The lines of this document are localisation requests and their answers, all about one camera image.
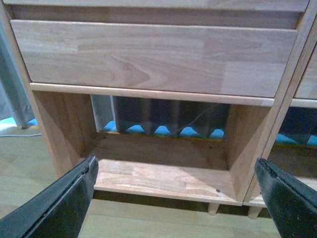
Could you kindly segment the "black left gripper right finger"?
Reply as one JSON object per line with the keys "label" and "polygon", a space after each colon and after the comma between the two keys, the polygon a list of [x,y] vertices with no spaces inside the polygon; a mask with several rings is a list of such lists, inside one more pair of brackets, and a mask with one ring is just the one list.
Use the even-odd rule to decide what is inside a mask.
{"label": "black left gripper right finger", "polygon": [[266,159],[255,174],[262,198],[282,238],[317,236],[317,191]]}

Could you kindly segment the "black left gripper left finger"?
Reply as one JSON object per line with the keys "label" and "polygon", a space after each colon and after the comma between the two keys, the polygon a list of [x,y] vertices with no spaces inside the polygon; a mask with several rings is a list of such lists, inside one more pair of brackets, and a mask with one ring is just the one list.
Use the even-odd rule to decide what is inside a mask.
{"label": "black left gripper left finger", "polygon": [[94,194],[95,155],[0,220],[2,238],[76,238]]}

